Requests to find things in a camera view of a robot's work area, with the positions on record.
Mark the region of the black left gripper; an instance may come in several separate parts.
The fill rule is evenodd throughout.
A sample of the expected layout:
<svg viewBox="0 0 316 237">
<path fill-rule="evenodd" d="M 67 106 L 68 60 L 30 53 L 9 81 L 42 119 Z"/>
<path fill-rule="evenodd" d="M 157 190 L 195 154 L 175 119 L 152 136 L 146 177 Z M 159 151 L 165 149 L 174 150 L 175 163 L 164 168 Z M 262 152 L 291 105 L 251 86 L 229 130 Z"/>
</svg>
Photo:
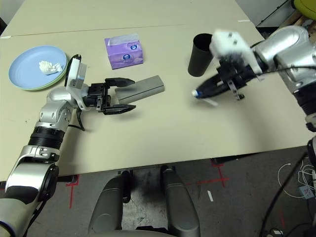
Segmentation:
<svg viewBox="0 0 316 237">
<path fill-rule="evenodd" d="M 118 115 L 136 108 L 135 105 L 117 104 L 110 106 L 111 96 L 108 90 L 112 86 L 126 87 L 135 84 L 135 81 L 127 78 L 106 78 L 105 83 L 93 83 L 88 87 L 87 95 L 83 102 L 87 107 L 95 107 L 97 111 L 103 111 L 104 115 Z"/>
</svg>

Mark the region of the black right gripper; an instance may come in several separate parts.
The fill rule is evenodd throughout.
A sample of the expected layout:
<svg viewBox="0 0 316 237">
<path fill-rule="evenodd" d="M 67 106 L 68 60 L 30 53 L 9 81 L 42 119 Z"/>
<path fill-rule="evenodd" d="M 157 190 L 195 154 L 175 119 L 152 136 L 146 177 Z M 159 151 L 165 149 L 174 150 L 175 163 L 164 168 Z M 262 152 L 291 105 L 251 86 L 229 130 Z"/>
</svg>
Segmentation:
<svg viewBox="0 0 316 237">
<path fill-rule="evenodd" d="M 239 89 L 247 86 L 247 83 L 254 79 L 254 72 L 249 65 L 243 66 L 241 61 L 230 61 L 220 59 L 218 74 L 205 80 L 197 87 L 201 93 L 200 98 L 211 98 L 231 91 L 237 100 L 244 99 Z"/>
</svg>

